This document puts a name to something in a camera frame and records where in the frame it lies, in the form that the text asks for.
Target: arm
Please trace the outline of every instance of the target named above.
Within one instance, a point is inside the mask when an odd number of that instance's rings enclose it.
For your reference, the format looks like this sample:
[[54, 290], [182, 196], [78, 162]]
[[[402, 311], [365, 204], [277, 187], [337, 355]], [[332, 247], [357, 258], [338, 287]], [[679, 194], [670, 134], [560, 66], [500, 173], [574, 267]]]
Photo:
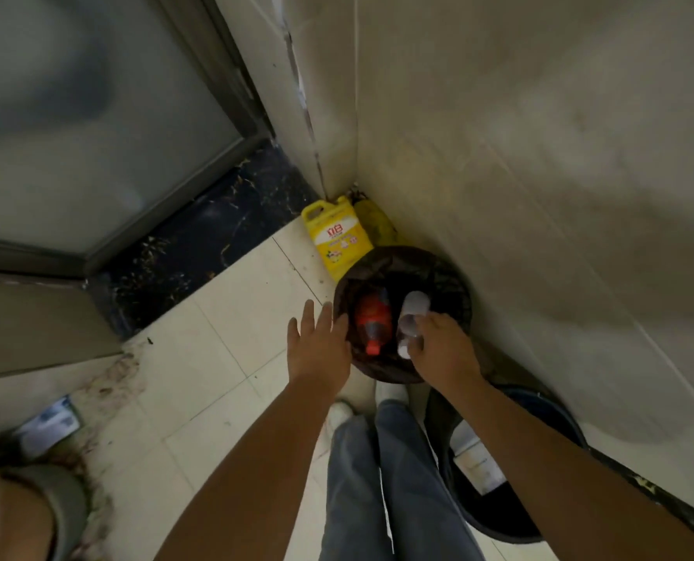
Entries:
[[451, 317], [418, 325], [417, 372], [479, 435], [561, 561], [694, 559], [694, 533], [679, 520], [490, 386]]
[[155, 561], [280, 561], [285, 557], [315, 441], [349, 376], [347, 317], [314, 302], [287, 330], [285, 390], [249, 428], [184, 510]]

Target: hand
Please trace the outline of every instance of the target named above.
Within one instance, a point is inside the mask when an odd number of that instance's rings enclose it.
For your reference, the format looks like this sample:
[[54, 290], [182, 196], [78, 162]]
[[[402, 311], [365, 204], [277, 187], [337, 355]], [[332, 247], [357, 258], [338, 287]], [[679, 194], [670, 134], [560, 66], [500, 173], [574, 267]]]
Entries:
[[349, 320], [346, 314], [332, 326], [332, 305], [324, 303], [319, 321], [314, 323], [314, 302], [303, 307], [301, 330], [293, 317], [287, 324], [287, 369], [290, 382], [312, 378], [336, 396], [347, 382], [352, 347], [347, 337]]
[[412, 339], [409, 356], [423, 379], [446, 398], [468, 378], [481, 378], [472, 341], [448, 315], [417, 316], [423, 340]]

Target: trash can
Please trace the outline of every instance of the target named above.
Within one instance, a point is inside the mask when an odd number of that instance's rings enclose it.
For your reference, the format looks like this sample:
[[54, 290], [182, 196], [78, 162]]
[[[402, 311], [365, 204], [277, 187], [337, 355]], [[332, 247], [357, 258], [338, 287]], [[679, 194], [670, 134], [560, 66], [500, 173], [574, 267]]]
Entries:
[[[573, 416], [562, 405], [540, 392], [523, 386], [496, 386], [498, 390], [573, 443], [588, 449], [585, 437]], [[432, 390], [428, 397], [425, 428], [438, 458], [438, 469], [464, 519], [483, 534], [508, 543], [536, 543], [543, 540], [509, 482], [481, 495], [454, 462], [451, 436], [463, 421], [454, 407]]]
[[[394, 336], [378, 356], [370, 356], [355, 327], [354, 310], [364, 295], [381, 288], [389, 294]], [[376, 247], [336, 284], [334, 312], [336, 316], [349, 314], [347, 339], [352, 343], [352, 362], [366, 376], [393, 384], [423, 381], [411, 360], [396, 353], [396, 323], [402, 301], [412, 291], [426, 293], [431, 300], [431, 311], [448, 313], [469, 333], [472, 301], [464, 277], [450, 263], [420, 248]]]

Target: metal door frame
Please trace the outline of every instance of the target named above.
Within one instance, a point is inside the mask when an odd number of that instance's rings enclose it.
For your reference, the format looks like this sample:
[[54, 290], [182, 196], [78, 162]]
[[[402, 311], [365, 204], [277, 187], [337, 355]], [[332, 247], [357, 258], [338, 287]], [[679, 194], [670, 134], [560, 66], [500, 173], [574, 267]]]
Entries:
[[219, 59], [216, 63], [219, 67], [219, 77], [223, 78], [224, 82], [220, 82], [219, 79], [213, 82], [209, 75], [204, 73], [196, 55], [169, 19], [164, 8], [156, 0], [153, 0], [153, 5], [163, 18], [166, 28], [184, 49], [194, 69], [240, 133], [240, 139], [197, 169], [139, 216], [106, 237], [84, 256], [0, 241], [0, 272], [78, 279], [88, 277], [124, 248], [145, 236], [180, 207], [199, 195], [256, 150], [263, 141], [270, 138], [271, 127], [264, 108], [217, 4], [214, 0], [195, 0], [195, 3], [197, 1], [202, 4], [200, 7], [214, 23], [227, 52], [227, 58]]

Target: jeans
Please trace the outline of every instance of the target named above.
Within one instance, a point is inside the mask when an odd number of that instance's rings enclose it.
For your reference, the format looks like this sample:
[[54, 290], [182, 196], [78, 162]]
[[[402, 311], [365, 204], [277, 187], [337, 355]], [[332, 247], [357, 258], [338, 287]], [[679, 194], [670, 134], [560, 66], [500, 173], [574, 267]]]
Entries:
[[319, 561], [347, 559], [484, 561], [425, 434], [397, 401], [380, 404], [375, 429], [358, 415], [334, 433]]

